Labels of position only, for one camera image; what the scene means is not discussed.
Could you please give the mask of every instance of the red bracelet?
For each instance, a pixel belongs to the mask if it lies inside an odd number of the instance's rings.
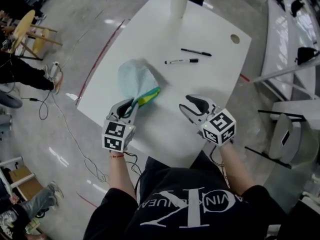
[[[122,155],[110,155],[110,158],[122,158],[124,156],[125,156],[124,154],[122,154]]]

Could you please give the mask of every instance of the black marker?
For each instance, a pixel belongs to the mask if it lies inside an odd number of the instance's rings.
[[[176,63],[198,63],[198,58],[189,58],[189,59],[175,59],[175,60],[166,60],[164,64],[176,64]]]
[[[205,51],[188,50],[188,49],[184,49],[184,48],[181,48],[181,51],[190,52],[190,53],[194,53],[194,54],[201,54],[201,55],[205,55],[205,56],[209,56],[209,57],[212,56],[210,53],[207,53]]]

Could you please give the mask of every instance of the hand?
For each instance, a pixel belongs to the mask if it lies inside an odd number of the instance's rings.
[[[1,30],[4,32],[4,34],[7,36],[9,35],[10,33],[12,33],[15,28],[13,26],[3,26],[1,27]]]
[[[8,17],[8,15],[3,10],[1,10],[0,11],[0,18],[6,18],[6,17]]]
[[[20,198],[16,194],[13,194],[12,197],[9,198],[9,200],[10,200],[11,204],[15,205],[18,203]]]

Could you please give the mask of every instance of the concrete floor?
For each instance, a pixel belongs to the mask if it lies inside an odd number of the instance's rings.
[[[101,148],[101,128],[76,109],[83,83],[99,53],[123,20],[131,19],[147,0],[50,0],[43,7],[47,14],[43,26],[57,29],[55,36],[63,42],[48,47],[44,63],[60,62],[64,81],[55,96],[56,104],[65,115],[69,130],[83,154],[108,174],[108,153]],[[242,69],[249,79],[261,72],[266,48],[268,14],[263,0],[206,0],[204,7],[212,10],[247,33],[251,46]],[[38,68],[41,64],[30,62]],[[18,85],[20,96],[44,99],[47,92]],[[272,125],[258,109],[270,109],[273,96],[265,89],[238,80],[227,109],[237,120],[235,145],[258,184],[263,184],[274,163],[245,151],[248,145],[262,151],[270,140]],[[64,193],[57,211],[49,211],[41,219],[41,229],[52,239],[81,239],[95,207],[109,189],[105,182],[93,176],[84,164],[84,157],[72,139],[65,120],[50,95],[47,100],[49,116],[39,119],[40,103],[25,101],[23,107],[9,110],[13,130],[0,142],[0,159],[22,156],[26,166],[43,185],[54,180]],[[138,165],[144,168],[146,157],[139,155]],[[94,166],[87,166],[95,172]],[[132,181],[137,176],[132,173]]]

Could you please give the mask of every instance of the white vase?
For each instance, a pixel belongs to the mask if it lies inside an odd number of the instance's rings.
[[[171,16],[175,19],[182,19],[187,8],[187,2],[188,0],[171,0]]]

